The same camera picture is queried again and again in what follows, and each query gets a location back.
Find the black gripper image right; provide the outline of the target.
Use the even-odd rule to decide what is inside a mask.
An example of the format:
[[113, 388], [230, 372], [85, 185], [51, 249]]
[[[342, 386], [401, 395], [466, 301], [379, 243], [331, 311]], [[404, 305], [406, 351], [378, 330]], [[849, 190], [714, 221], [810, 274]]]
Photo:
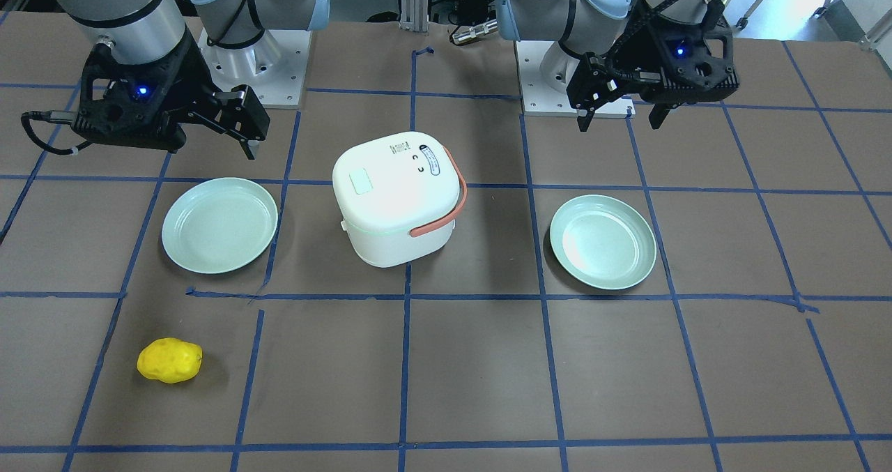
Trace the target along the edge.
[[725, 5], [721, 0], [697, 3], [705, 11], [684, 23], [640, 1], [611, 47], [612, 61], [591, 52], [582, 55], [566, 87], [581, 132], [588, 131], [598, 109], [627, 94], [654, 103], [649, 124], [658, 130], [671, 105], [717, 102], [739, 90]]

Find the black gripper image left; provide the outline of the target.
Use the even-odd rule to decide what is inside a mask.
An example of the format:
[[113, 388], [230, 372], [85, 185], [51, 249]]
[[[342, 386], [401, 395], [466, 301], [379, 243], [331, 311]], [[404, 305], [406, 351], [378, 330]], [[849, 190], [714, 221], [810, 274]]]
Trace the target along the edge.
[[270, 116], [247, 84], [219, 91], [191, 31], [147, 64], [121, 64], [112, 52], [96, 43], [87, 56], [71, 125], [77, 135], [90, 144], [174, 153], [187, 141], [180, 126], [187, 123], [227, 135], [248, 160], [257, 158]]

